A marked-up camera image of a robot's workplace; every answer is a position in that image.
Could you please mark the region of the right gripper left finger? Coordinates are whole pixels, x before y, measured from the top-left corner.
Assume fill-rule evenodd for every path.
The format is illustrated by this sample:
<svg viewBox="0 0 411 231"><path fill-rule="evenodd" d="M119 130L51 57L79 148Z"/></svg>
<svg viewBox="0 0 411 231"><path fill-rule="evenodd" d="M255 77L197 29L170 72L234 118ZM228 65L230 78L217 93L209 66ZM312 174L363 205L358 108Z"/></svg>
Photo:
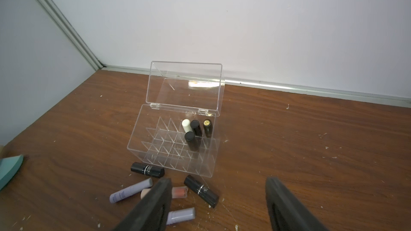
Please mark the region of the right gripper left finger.
<svg viewBox="0 0 411 231"><path fill-rule="evenodd" d="M114 231L164 231L172 200L172 182L161 178Z"/></svg>

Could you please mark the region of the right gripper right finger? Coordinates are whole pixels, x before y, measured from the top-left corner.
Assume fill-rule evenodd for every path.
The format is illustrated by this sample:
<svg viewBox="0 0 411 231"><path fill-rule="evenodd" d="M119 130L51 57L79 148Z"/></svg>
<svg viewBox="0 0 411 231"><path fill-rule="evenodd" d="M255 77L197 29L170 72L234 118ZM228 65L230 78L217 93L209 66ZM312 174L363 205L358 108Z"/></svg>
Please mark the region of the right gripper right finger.
<svg viewBox="0 0 411 231"><path fill-rule="evenodd" d="M276 177L268 177L265 195L274 231L326 231L327 228Z"/></svg>

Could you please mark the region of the lilac lip tube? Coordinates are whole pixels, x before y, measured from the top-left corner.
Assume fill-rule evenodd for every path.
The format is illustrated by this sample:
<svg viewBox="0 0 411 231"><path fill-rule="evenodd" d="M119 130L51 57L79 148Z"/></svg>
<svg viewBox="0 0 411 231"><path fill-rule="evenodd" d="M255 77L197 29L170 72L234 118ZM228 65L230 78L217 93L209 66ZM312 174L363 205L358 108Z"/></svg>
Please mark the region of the lilac lip tube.
<svg viewBox="0 0 411 231"><path fill-rule="evenodd" d="M153 180L152 178L146 179L144 181L141 181L137 184L128 186L120 191L117 191L113 194L110 195L109 201L110 203L117 203L119 201L122 201L128 197L131 197L137 193L142 192L144 189L151 188L153 186Z"/></svg>
<svg viewBox="0 0 411 231"><path fill-rule="evenodd" d="M196 212L194 207L177 211L170 211L167 217L167 225L194 220L195 217Z"/></svg>

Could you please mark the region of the white lip balm tube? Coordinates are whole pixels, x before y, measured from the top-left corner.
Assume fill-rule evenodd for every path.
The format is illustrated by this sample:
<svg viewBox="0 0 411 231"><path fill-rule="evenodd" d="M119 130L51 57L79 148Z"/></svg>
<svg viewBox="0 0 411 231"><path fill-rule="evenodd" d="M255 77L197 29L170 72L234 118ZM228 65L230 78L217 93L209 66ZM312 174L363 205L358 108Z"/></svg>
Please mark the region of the white lip balm tube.
<svg viewBox="0 0 411 231"><path fill-rule="evenodd" d="M185 133L193 131L192 128L191 128L191 121L189 119L184 119L182 121L182 127L183 127Z"/></svg>

